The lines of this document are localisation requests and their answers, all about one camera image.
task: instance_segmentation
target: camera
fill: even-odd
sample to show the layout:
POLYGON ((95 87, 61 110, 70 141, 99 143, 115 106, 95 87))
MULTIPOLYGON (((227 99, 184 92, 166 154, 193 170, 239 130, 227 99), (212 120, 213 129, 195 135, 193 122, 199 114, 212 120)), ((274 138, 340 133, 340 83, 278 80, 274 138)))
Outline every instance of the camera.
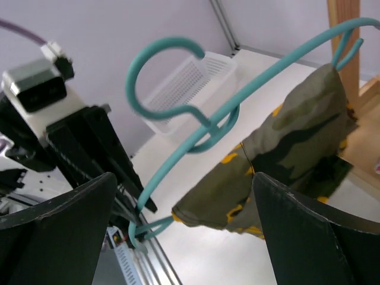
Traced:
POLYGON ((67 96, 65 80, 46 58, 5 71, 2 88, 7 89, 28 113, 37 112, 67 96))

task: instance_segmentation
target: wooden post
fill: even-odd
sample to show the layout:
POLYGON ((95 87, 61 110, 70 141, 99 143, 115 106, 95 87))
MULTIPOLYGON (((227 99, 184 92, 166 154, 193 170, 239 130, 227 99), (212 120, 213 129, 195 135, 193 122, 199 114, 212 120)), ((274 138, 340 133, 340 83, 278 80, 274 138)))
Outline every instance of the wooden post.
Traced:
MULTIPOLYGON (((330 27, 352 18, 360 17, 360 0, 327 0, 330 27)), ((356 28, 346 46, 342 57, 352 48, 359 38, 359 28, 356 28)), ((332 52, 336 51, 341 35, 331 40, 332 52)), ((354 110, 359 108, 359 52, 339 72, 346 96, 354 110)))

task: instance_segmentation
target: cable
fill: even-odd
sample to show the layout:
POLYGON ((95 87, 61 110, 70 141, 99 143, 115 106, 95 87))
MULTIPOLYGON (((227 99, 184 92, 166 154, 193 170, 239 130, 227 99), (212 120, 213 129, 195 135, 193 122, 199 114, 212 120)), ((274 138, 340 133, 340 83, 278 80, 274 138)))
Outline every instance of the cable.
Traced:
POLYGON ((27 30, 26 28, 23 28, 21 26, 18 26, 16 24, 13 24, 7 20, 3 20, 0 18, 0 27, 9 30, 13 33, 19 34, 20 36, 25 37, 26 39, 31 40, 32 42, 35 42, 36 44, 43 46, 47 43, 46 40, 42 39, 40 36, 34 34, 33 32, 27 30))

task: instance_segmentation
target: white wall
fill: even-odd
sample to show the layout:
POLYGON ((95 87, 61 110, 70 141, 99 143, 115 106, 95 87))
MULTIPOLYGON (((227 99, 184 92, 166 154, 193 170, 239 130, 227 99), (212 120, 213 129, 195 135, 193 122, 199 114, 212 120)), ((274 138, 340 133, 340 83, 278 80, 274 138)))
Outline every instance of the white wall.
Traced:
MULTIPOLYGON (((124 95, 129 63, 145 45, 165 36, 198 41, 206 50, 230 48, 208 0, 38 0, 5 1, 0 17, 56 40, 74 60, 70 83, 88 104, 109 103, 111 121, 129 154, 151 135, 124 95)), ((42 54, 34 44, 0 30, 0 71, 42 54)), ((144 67, 138 94, 144 97, 186 56, 163 52, 144 67)))
MULTIPOLYGON (((329 28, 327 0, 220 0, 241 45, 285 55, 329 28)), ((380 20, 380 1, 362 0, 361 17, 380 20)), ((363 27, 360 67, 365 77, 380 74, 380 32, 363 27)), ((324 64, 331 60, 327 42, 303 57, 324 64)))

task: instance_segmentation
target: teal wire hanger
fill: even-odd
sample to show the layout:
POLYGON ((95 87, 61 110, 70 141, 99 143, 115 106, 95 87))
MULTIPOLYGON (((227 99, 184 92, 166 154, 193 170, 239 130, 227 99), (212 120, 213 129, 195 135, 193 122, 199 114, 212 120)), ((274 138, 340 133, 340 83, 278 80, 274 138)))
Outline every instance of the teal wire hanger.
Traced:
MULTIPOLYGON (((207 118, 199 109, 191 105, 181 105, 171 108, 169 110, 164 110, 161 112, 152 112, 145 109, 137 99, 136 96, 136 80, 141 68, 144 64, 155 54, 172 48, 182 48, 193 53, 198 59, 202 59, 205 56, 203 49, 194 41, 182 37, 170 37, 165 39, 160 39, 156 42, 151 43, 145 49, 143 49, 137 57, 132 61, 129 66, 129 70, 125 81, 125 92, 126 98, 131 105, 131 107, 141 116, 150 120, 165 120, 178 116, 184 113, 190 113, 201 123, 201 126, 183 142, 170 157, 161 165, 158 171, 150 179, 149 183, 142 191, 139 199, 137 200, 137 211, 141 212, 144 205, 148 201, 150 195, 153 193, 158 184, 162 179, 168 174, 168 172, 173 168, 173 166, 186 154, 186 153, 201 153, 210 149, 214 146, 221 138, 223 138, 235 125, 239 116, 239 106, 247 99, 252 93, 258 90, 261 86, 267 83, 270 79, 275 77, 277 74, 282 72, 289 65, 298 61, 301 57, 314 50, 321 44, 331 40, 332 38, 343 33, 342 39, 338 45, 338 48, 332 57, 331 63, 339 71, 341 70, 350 60, 356 52, 359 50, 363 44, 363 39, 358 39, 354 43, 351 50, 347 55, 339 61, 344 48, 349 41, 352 31, 355 28, 362 26, 374 26, 380 30, 380 22, 371 18, 356 18, 346 22, 343 22, 323 33, 317 35, 311 40, 307 41, 303 45, 299 46, 297 49, 289 53, 288 55, 281 58, 274 65, 269 67, 267 70, 259 74, 246 86, 240 89, 231 99, 229 99, 218 111, 216 111, 210 118, 207 118), (218 127, 218 123, 229 116, 228 120, 221 126, 218 127), (198 144, 200 139, 206 134, 210 134, 210 138, 198 144)), ((166 229, 171 223, 173 223, 172 217, 166 217, 161 220, 155 221, 151 224, 143 225, 139 228, 136 224, 130 222, 128 235, 132 244, 140 251, 147 253, 147 248, 136 240, 135 235, 139 233, 144 233, 150 231, 154 227, 159 227, 154 232, 150 231, 144 236, 145 239, 152 238, 157 234, 161 233, 166 229)))

